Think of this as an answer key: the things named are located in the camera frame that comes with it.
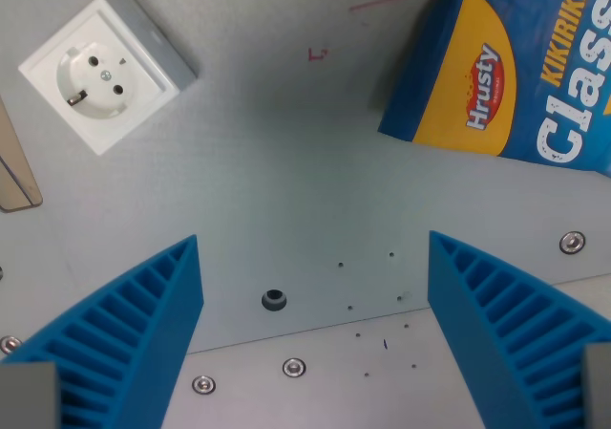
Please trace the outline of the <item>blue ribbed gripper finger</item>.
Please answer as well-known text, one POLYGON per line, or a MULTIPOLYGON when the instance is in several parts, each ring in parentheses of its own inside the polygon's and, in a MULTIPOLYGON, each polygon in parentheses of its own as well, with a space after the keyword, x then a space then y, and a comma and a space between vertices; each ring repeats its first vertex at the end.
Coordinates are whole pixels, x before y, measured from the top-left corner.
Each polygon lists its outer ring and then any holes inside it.
POLYGON ((428 301, 485 427, 585 427, 582 355, 609 340, 608 319, 437 231, 428 301))
POLYGON ((64 311, 2 362, 55 366, 63 428, 159 428, 203 305, 191 235, 64 311))

